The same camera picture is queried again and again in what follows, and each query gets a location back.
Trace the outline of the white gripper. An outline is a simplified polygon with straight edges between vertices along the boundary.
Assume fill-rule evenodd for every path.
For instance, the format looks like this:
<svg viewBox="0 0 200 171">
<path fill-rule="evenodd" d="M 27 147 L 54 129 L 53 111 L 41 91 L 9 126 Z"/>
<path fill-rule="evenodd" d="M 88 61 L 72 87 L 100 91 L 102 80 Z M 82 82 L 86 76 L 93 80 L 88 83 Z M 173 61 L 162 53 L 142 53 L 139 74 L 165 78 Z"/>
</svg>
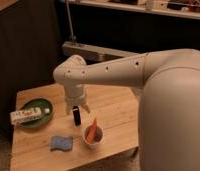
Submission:
<svg viewBox="0 0 200 171">
<path fill-rule="evenodd" d="M 82 106 L 82 108 L 90 113 L 90 108 L 87 104 L 86 92 L 83 84 L 67 85 L 64 87 L 65 100 L 68 104 L 66 106 L 66 113 L 70 115 L 74 106 Z"/>
</svg>

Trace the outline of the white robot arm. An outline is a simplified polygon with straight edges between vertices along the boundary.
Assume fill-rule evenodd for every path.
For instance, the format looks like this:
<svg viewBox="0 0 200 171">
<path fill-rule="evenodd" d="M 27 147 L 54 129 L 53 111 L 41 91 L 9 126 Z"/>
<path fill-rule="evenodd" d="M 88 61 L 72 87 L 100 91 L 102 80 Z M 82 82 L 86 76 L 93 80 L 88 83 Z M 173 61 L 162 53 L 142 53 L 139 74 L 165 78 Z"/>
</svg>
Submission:
<svg viewBox="0 0 200 171">
<path fill-rule="evenodd" d="M 200 51 L 142 53 L 88 65 L 73 55 L 53 71 L 70 107 L 86 102 L 85 84 L 142 90 L 140 171 L 200 171 Z"/>
</svg>

